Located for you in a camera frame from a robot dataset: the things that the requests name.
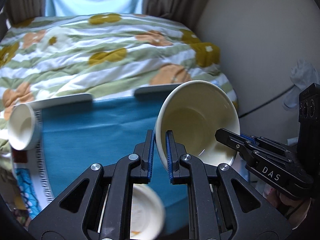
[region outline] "metal screw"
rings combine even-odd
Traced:
[[[219,168],[220,168],[220,170],[222,170],[222,171],[227,171],[227,170],[229,170],[229,165],[228,164],[225,164],[225,163],[221,163],[220,165],[219,165]]]
[[[129,159],[132,160],[132,161],[135,161],[138,158],[139,158],[139,155],[137,155],[135,153],[129,155]]]
[[[181,159],[184,161],[190,161],[192,156],[190,154],[184,154],[181,156]]]
[[[97,171],[100,168],[101,168],[101,165],[99,163],[94,163],[91,165],[91,170],[93,171]]]

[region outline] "gray wall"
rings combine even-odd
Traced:
[[[320,70],[320,10],[314,0],[209,0],[196,28],[221,48],[221,68],[243,114],[292,85],[298,58]],[[285,142],[299,133],[282,98],[240,120],[241,131]]]

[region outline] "white cup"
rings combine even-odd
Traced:
[[[236,151],[215,139],[218,129],[240,134],[239,119],[231,100],[219,87],[207,81],[185,82],[164,101],[156,121],[156,146],[163,166],[168,169],[165,132],[173,131],[174,140],[187,153],[204,163],[231,165]]]
[[[35,113],[28,104],[13,108],[8,122],[8,137],[12,148],[22,151],[36,147],[41,136]]]

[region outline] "blue mat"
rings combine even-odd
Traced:
[[[128,97],[43,109],[44,157],[54,196],[92,163],[109,165],[132,153],[154,129],[164,99]],[[149,186],[165,206],[164,232],[187,225],[187,186],[170,184],[156,147]]]

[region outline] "striped blanket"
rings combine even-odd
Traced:
[[[0,166],[12,168],[7,120],[18,103],[81,92],[101,100],[206,80],[236,104],[219,57],[184,25],[146,15],[38,17],[12,26],[0,42]]]

